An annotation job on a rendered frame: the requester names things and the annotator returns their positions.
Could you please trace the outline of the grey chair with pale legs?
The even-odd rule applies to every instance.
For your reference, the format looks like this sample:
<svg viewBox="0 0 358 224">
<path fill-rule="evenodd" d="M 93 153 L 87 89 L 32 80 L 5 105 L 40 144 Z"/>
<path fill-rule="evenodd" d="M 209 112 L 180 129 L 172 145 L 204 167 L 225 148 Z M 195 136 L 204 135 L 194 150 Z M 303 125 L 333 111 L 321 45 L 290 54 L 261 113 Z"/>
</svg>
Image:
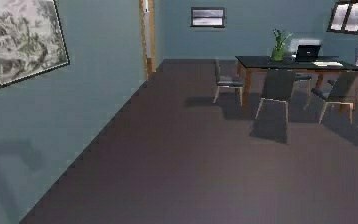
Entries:
<svg viewBox="0 0 358 224">
<path fill-rule="evenodd" d="M 353 122 L 353 109 L 355 96 L 351 89 L 355 82 L 357 74 L 355 72 L 346 72 L 341 74 L 329 91 L 321 88 L 312 88 L 311 93 L 323 101 L 323 106 L 319 116 L 319 124 L 322 123 L 323 117 L 329 105 L 347 105 L 349 108 L 349 120 Z"/>
<path fill-rule="evenodd" d="M 263 103 L 274 101 L 284 104 L 285 124 L 289 121 L 289 103 L 292 96 L 296 73 L 287 69 L 269 69 L 266 73 L 258 109 L 255 118 L 258 118 Z"/>
<path fill-rule="evenodd" d="M 297 74 L 295 75 L 295 79 L 294 79 L 293 89 L 292 89 L 291 95 L 294 95 L 295 90 L 297 89 L 297 84 L 298 84 L 299 82 L 306 82 L 306 83 L 307 83 L 307 87 L 306 87 L 307 100 L 306 100 L 305 105 L 303 106 L 303 109 L 306 110 L 307 107 L 310 105 L 310 102 L 311 102 L 312 76 L 311 76 L 311 75 L 307 75 L 307 74 L 299 74 L 299 73 L 297 73 Z"/>
<path fill-rule="evenodd" d="M 213 102 L 217 102 L 221 88 L 230 88 L 235 90 L 235 94 L 239 97 L 240 104 L 243 104 L 244 80 L 239 76 L 222 75 L 220 60 L 218 58 L 214 60 L 213 65 L 216 83 L 216 91 Z"/>
</svg>

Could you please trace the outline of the black laptop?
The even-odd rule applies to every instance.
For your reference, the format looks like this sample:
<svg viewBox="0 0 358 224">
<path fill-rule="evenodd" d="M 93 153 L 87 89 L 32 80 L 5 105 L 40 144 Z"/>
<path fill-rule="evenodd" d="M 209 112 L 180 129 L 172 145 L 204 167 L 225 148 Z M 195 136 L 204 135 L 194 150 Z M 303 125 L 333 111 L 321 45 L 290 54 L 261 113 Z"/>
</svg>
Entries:
<svg viewBox="0 0 358 224">
<path fill-rule="evenodd" d="M 313 62 L 318 59 L 320 45 L 299 45 L 296 52 L 296 62 Z"/>
</svg>

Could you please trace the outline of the small dark framed picture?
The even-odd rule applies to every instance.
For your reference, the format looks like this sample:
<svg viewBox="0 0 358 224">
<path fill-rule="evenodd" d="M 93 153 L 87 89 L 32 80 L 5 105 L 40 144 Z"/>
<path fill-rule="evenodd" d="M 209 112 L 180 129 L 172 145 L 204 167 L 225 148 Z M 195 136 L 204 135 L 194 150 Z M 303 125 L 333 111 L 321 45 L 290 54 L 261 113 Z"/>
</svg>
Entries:
<svg viewBox="0 0 358 224">
<path fill-rule="evenodd" d="M 192 7 L 191 26 L 223 28 L 225 26 L 225 8 Z"/>
</svg>

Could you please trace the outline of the dark top wooden table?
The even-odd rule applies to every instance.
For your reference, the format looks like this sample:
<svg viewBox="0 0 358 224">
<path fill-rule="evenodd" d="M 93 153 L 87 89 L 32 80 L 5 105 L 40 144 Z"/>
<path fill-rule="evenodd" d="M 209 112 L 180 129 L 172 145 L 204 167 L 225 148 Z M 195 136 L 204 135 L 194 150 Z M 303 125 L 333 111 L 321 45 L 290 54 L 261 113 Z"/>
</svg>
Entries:
<svg viewBox="0 0 358 224">
<path fill-rule="evenodd" d="M 274 61 L 270 56 L 236 56 L 236 59 L 238 61 L 237 73 L 244 78 L 244 87 L 241 90 L 242 106 L 247 103 L 252 73 L 266 72 L 268 69 L 286 69 L 297 73 L 316 74 L 318 76 L 316 87 L 321 86 L 325 75 L 358 73 L 358 66 L 344 61 L 340 61 L 340 66 L 317 66 L 312 62 L 298 63 L 290 59 Z"/>
</svg>

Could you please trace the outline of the green house plant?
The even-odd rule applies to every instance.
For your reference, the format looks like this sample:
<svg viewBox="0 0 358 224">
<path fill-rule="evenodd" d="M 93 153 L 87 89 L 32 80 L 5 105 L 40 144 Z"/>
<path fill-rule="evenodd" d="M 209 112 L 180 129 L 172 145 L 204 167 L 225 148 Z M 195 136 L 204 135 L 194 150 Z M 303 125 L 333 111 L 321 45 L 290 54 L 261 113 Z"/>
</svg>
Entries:
<svg viewBox="0 0 358 224">
<path fill-rule="evenodd" d="M 275 36 L 275 46 L 272 49 L 271 58 L 274 61 L 282 61 L 285 52 L 285 42 L 292 36 L 292 33 L 274 29 L 273 34 Z"/>
</svg>

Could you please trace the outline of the white paper sheet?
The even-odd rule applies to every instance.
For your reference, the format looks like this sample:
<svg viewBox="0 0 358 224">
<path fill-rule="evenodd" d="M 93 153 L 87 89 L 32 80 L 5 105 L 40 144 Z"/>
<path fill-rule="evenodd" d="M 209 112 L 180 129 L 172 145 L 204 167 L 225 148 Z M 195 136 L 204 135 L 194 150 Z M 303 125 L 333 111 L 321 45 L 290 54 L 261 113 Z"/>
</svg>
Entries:
<svg viewBox="0 0 358 224">
<path fill-rule="evenodd" d="M 342 67 L 343 64 L 336 62 L 336 61 L 315 61 L 313 62 L 314 65 L 319 67 L 328 67 L 328 66 L 334 66 L 334 67 Z"/>
</svg>

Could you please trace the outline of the large grey framed picture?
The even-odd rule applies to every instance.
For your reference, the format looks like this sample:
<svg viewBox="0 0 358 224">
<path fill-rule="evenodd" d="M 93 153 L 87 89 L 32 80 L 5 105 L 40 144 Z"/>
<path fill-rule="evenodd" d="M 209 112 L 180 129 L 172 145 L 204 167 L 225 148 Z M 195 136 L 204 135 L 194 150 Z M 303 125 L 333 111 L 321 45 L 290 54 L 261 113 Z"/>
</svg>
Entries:
<svg viewBox="0 0 358 224">
<path fill-rule="evenodd" d="M 69 64 L 57 0 L 0 0 L 0 88 Z"/>
</svg>

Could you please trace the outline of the dark framed window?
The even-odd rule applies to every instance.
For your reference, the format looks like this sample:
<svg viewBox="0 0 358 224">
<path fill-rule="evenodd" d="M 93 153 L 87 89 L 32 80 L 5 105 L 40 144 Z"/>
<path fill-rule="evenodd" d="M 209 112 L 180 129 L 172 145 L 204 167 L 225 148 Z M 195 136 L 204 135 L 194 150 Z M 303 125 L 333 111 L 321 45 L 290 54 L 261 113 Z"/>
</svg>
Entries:
<svg viewBox="0 0 358 224">
<path fill-rule="evenodd" d="M 327 32 L 358 34 L 358 0 L 339 0 L 334 4 Z"/>
</svg>

